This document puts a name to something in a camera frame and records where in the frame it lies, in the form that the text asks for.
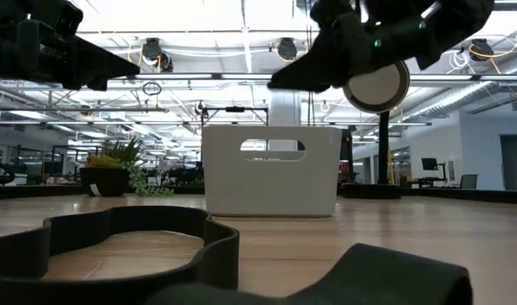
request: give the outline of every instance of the white column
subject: white column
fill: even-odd
[[[300,126],[300,94],[293,91],[272,92],[270,101],[270,126]],[[272,140],[271,151],[296,151],[297,141]]]

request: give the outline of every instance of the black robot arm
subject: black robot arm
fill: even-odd
[[[436,9],[423,18],[432,5]],[[482,28],[494,1],[368,0],[365,6],[370,19],[362,23],[348,0],[319,0],[310,15],[320,27],[313,46],[276,72],[269,88],[323,92],[413,57],[425,69]]]

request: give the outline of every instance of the desk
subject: desk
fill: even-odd
[[[416,180],[408,181],[408,184],[410,185],[419,185],[419,188],[422,188],[422,186],[429,186],[434,187],[434,182],[447,182],[447,179],[444,178],[419,178]]]
[[[0,236],[36,228],[46,217],[117,206],[204,208],[204,196],[36,197],[0,200]],[[363,242],[470,270],[475,304],[517,304],[517,205],[432,197],[337,199],[323,219],[221,218],[238,229],[240,290],[281,297],[319,280],[347,249]],[[136,276],[187,263],[202,240],[170,232],[130,232],[50,259],[45,279]]]

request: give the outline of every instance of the black planter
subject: black planter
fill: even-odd
[[[91,197],[117,197],[129,186],[126,169],[81,168],[81,184]]]

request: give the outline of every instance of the green leaves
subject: green leaves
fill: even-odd
[[[142,144],[134,137],[129,144],[125,145],[117,141],[114,148],[108,148],[104,145],[104,154],[111,158],[117,158],[121,163],[136,163],[138,161],[138,153]]]
[[[129,172],[130,185],[139,197],[172,197],[174,190],[164,187],[147,186],[146,174],[134,163],[122,163],[121,167]]]

